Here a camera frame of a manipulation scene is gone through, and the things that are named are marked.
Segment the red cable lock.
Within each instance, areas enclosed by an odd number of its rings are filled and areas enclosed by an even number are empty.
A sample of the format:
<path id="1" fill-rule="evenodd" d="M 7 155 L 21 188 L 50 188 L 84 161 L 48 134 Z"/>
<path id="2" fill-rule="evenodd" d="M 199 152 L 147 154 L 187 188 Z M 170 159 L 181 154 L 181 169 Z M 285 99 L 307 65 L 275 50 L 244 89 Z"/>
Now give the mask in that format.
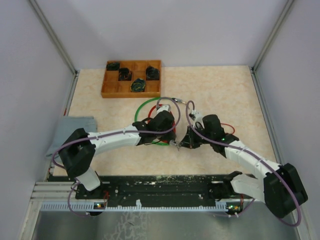
<path id="1" fill-rule="evenodd" d="M 149 113 L 148 113 L 148 118 L 152 119 L 152 113 L 153 113 L 153 111 L 154 111 L 155 109 L 156 109 L 156 105 L 154 105 L 154 106 L 150 109 L 150 111 L 149 111 Z M 159 145 L 159 146 L 169 146 L 169 141 L 168 141 L 168 140 L 154 140 L 154 141 L 152 141 L 151 144 L 155 144 L 155 145 Z"/>

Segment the green cable lock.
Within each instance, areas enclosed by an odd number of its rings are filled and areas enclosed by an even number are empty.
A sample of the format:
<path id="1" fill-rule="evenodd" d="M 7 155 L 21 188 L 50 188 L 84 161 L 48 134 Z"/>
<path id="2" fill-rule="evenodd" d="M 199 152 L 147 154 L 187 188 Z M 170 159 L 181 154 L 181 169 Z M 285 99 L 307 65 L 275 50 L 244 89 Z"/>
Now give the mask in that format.
<path id="1" fill-rule="evenodd" d="M 138 116 L 139 116 L 139 112 L 140 110 L 145 106 L 147 105 L 148 103 L 151 103 L 153 101 L 157 101 L 160 97 L 154 97 L 154 98 L 151 98 L 151 99 L 148 99 L 147 101 L 143 102 L 136 110 L 135 112 L 135 115 L 134 115 L 134 121 L 136 122 L 138 120 Z M 186 104 L 185 101 L 183 101 L 182 99 L 180 98 L 175 98 L 175 97 L 172 97 L 171 98 L 172 100 L 174 100 L 175 102 L 179 103 L 179 104 Z M 151 144 L 154 144 L 154 145 L 159 145 L 159 146 L 169 146 L 169 143 L 167 141 L 164 141 L 164 140 L 158 140 L 158 141 L 153 141 Z"/>

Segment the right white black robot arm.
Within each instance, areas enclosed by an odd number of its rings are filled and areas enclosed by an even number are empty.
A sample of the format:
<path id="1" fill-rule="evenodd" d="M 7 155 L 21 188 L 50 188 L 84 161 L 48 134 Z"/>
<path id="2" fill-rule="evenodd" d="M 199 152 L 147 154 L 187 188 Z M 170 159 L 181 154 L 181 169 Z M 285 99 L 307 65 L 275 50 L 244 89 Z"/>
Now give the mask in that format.
<path id="1" fill-rule="evenodd" d="M 290 163 L 281 165 L 258 155 L 233 134 L 225 133 L 217 115 L 202 116 L 195 110 L 186 114 L 192 143 L 197 146 L 209 144 L 216 153 L 234 161 L 252 176 L 235 171 L 229 174 L 223 192 L 229 198 L 247 195 L 263 202 L 279 219 L 294 210 L 301 213 L 300 206 L 308 200 L 297 169 Z"/>

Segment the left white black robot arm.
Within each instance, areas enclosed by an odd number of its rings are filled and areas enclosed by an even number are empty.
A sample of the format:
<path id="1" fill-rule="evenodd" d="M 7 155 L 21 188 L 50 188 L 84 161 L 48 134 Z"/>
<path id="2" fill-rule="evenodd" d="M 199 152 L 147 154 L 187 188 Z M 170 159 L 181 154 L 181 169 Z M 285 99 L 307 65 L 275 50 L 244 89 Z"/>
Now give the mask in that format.
<path id="1" fill-rule="evenodd" d="M 155 140 L 174 140 L 174 123 L 171 112 L 160 110 L 154 118 L 136 121 L 118 130 L 86 132 L 79 128 L 61 146 L 58 155 L 68 177 L 83 185 L 87 194 L 97 199 L 103 195 L 104 186 L 91 168 L 95 156 L 122 147 L 147 145 Z"/>

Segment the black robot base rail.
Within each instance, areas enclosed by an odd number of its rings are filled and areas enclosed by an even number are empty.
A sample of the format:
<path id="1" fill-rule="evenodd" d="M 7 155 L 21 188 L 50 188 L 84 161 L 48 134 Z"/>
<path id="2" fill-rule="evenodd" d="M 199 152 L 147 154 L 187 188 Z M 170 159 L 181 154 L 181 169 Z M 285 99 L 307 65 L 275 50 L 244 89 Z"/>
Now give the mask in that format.
<path id="1" fill-rule="evenodd" d="M 236 216 L 252 204 L 250 197 L 231 193 L 225 175 L 103 176 L 88 191 L 66 176 L 50 176 L 48 183 L 66 187 L 64 208 L 97 216 L 103 212 L 217 212 Z"/>

